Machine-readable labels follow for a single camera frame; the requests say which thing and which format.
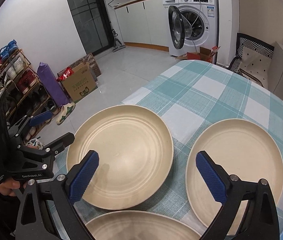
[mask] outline plate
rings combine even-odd
[[[99,167],[83,199],[109,210],[133,207],[153,195],[173,159],[168,127],[141,106],[113,106],[90,117],[68,149],[67,171],[89,150],[99,154]]]
[[[144,211],[116,211],[86,224],[102,240],[198,240],[200,235],[178,220]]]
[[[209,226],[221,207],[215,202],[196,167],[196,155],[206,151],[226,172],[241,180],[267,179],[275,203],[283,190],[283,159],[273,138],[258,125],[243,119],[227,119],[207,128],[195,141],[186,166],[186,191],[198,219]],[[229,234],[234,235],[247,201],[242,201]]]

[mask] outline tablecloth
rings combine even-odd
[[[169,127],[174,142],[173,165],[167,179],[153,196],[131,209],[175,218],[201,234],[205,226],[191,210],[185,172],[190,150],[206,128],[228,118],[252,121],[272,136],[283,157],[283,101],[250,80],[207,62],[181,61],[121,104],[143,106],[157,113]],[[66,156],[67,149],[57,155],[55,176],[67,173]],[[108,212],[83,199],[75,203],[75,208],[84,222]],[[51,212],[66,239],[53,204]],[[282,231],[283,193],[277,212]]]

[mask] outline checkered tablecloth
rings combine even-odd
[[[191,210],[185,172],[190,150],[206,128],[228,118],[252,121],[273,137],[283,157],[283,101],[250,80],[207,62],[181,61],[121,104],[139,105],[157,113],[169,127],[174,142],[173,167],[164,184],[132,209],[181,220],[201,234],[205,226]],[[56,158],[56,176],[67,173],[66,154],[67,150]],[[107,212],[84,200],[75,203],[75,208],[85,222]],[[53,205],[51,211],[60,224]],[[277,212],[282,231],[283,193]]]

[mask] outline green star slipper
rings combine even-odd
[[[59,116],[57,117],[56,123],[60,125],[67,116],[70,115],[70,113],[74,110],[76,104],[75,103],[69,103],[61,107],[61,111]]]

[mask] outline cat logo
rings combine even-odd
[[[88,87],[85,87],[85,90],[83,92],[80,92],[79,93],[82,97],[86,96],[89,94],[89,88]]]

